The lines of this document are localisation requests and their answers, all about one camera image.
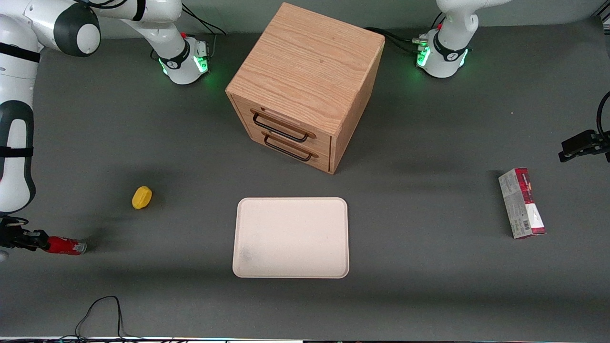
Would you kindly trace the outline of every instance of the cardboard box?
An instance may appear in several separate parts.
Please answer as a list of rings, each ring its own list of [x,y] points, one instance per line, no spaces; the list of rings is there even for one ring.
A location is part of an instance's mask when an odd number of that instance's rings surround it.
[[[499,177],[512,236],[522,239],[547,233],[532,197],[527,168],[515,168]]]

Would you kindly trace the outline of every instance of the wire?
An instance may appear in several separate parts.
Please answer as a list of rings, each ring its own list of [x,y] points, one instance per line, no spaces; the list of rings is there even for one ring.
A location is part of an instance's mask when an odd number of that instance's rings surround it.
[[[214,35],[214,43],[212,43],[212,53],[210,54],[210,58],[214,57],[214,53],[216,52],[216,38],[218,38],[218,35]]]
[[[123,323],[123,313],[121,312],[121,303],[119,302],[118,298],[115,295],[107,295],[105,297],[101,297],[101,298],[95,300],[91,304],[91,306],[89,306],[89,309],[87,310],[87,313],[85,314],[85,316],[74,327],[74,335],[73,336],[75,336],[78,341],[86,341],[86,339],[83,337],[83,335],[81,335],[81,328],[82,328],[82,325],[85,323],[85,321],[87,321],[87,318],[89,318],[89,315],[91,314],[91,310],[93,309],[95,304],[97,304],[98,302],[100,302],[100,301],[102,301],[104,299],[108,299],[108,298],[113,298],[117,302],[117,314],[118,314],[118,318],[117,318],[117,336],[119,338],[121,338],[123,341],[134,342],[131,339],[125,338],[121,334],[121,331],[122,331],[125,336],[136,337],[136,336],[130,335],[129,333],[127,333],[127,331],[125,331],[125,325]]]
[[[440,12],[439,15],[436,16],[436,18],[434,19],[434,21],[432,22],[432,25],[430,26],[431,29],[434,29],[434,25],[436,24],[436,21],[440,18],[440,16],[443,15],[443,12]]]
[[[185,4],[182,4],[182,10],[192,16],[193,18],[197,19],[201,24],[203,24],[205,27],[207,27],[207,25],[214,27],[215,29],[219,30],[220,32],[223,33],[223,35],[227,35],[227,33],[221,29],[220,27],[214,25],[214,24],[210,24],[207,21],[201,19],[200,17],[198,17],[190,8],[188,8]]]
[[[604,129],[601,127],[601,114],[604,111],[604,106],[606,105],[606,101],[608,100],[608,98],[610,98],[610,92],[608,92],[608,93],[606,93],[606,95],[604,95],[604,97],[601,99],[599,107],[597,107],[596,122],[597,122],[597,131],[600,132],[601,138],[604,140],[604,142],[606,142],[606,144],[610,145],[610,137],[608,136],[606,131],[604,131]]]
[[[384,29],[379,29],[377,27],[365,27],[364,29],[372,31],[372,32],[376,32],[376,33],[378,33],[380,35],[385,36],[385,38],[387,38],[388,41],[390,41],[390,43],[394,44],[398,49],[401,49],[401,50],[406,51],[406,52],[415,53],[415,54],[419,53],[419,51],[417,51],[416,49],[407,49],[404,46],[399,44],[399,42],[400,43],[411,43],[410,39],[406,39],[406,38],[400,37],[400,36],[395,35],[395,34],[389,32],[389,31],[386,31]]]
[[[95,2],[90,2],[90,1],[86,1],[86,0],[74,0],[76,2],[80,2],[81,4],[87,5],[89,7],[93,7],[94,9],[101,9],[101,10],[111,10],[111,9],[115,9],[117,7],[121,7],[122,5],[125,4],[125,2],[127,2],[127,0],[122,0],[121,2],[119,2],[118,4],[114,4],[114,5],[108,5],[113,1],[116,0],[108,0],[106,2],[100,2],[100,3],[95,3]]]

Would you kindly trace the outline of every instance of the plastic tray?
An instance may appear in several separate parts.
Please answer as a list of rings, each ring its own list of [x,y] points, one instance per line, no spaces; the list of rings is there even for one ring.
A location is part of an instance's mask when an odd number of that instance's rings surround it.
[[[341,198],[245,198],[237,206],[233,272],[241,278],[343,278],[350,271]]]

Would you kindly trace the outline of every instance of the black clamp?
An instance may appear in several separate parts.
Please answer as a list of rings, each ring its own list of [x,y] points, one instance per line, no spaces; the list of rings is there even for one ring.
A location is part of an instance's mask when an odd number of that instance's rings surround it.
[[[186,59],[188,59],[189,55],[190,55],[190,44],[186,40],[184,40],[184,50],[182,50],[180,55],[170,58],[170,59],[164,59],[163,57],[160,57],[159,59],[169,69],[179,69],[180,66],[182,65],[182,63]]]
[[[440,43],[438,32],[434,35],[433,43],[436,51],[438,51],[439,54],[443,55],[443,58],[446,62],[453,62],[457,60],[468,49],[468,46],[460,50],[451,50],[449,48],[444,47],[443,44]]]

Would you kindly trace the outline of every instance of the drawer handle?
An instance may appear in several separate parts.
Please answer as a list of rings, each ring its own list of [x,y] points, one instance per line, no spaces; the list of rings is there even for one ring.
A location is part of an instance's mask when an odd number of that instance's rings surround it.
[[[278,129],[274,129],[274,128],[272,128],[272,127],[271,127],[271,126],[269,126],[269,125],[265,125],[265,124],[263,124],[263,123],[261,123],[261,122],[257,121],[256,119],[257,119],[258,117],[259,117],[259,114],[255,112],[255,113],[254,113],[254,116],[253,116],[253,118],[252,118],[252,121],[254,122],[254,124],[257,124],[257,125],[258,125],[258,126],[260,126],[261,128],[267,129],[267,130],[269,130],[269,131],[271,131],[271,132],[277,133],[277,134],[279,134],[280,136],[282,136],[282,137],[284,137],[284,138],[288,138],[288,139],[290,139],[290,140],[294,140],[294,141],[295,141],[295,142],[297,142],[297,143],[303,143],[303,142],[305,142],[305,141],[307,140],[307,138],[309,137],[309,134],[308,134],[308,133],[305,133],[305,135],[303,136],[303,138],[296,138],[296,137],[294,137],[294,136],[292,136],[292,135],[289,135],[289,134],[284,133],[284,132],[282,132],[282,131],[280,131],[280,130],[278,130]]]
[[[275,150],[279,151],[280,153],[284,153],[284,154],[286,154],[286,155],[288,155],[290,157],[294,157],[295,159],[298,159],[301,162],[307,162],[307,161],[311,160],[311,157],[314,155],[312,153],[309,153],[307,155],[307,157],[301,157],[301,156],[299,156],[297,154],[293,154],[293,153],[289,152],[288,150],[282,149],[282,148],[280,148],[277,145],[273,145],[273,144],[269,143],[268,140],[269,140],[269,135],[265,135],[265,145],[266,146],[268,146],[268,147],[270,147],[272,149],[275,149]]]

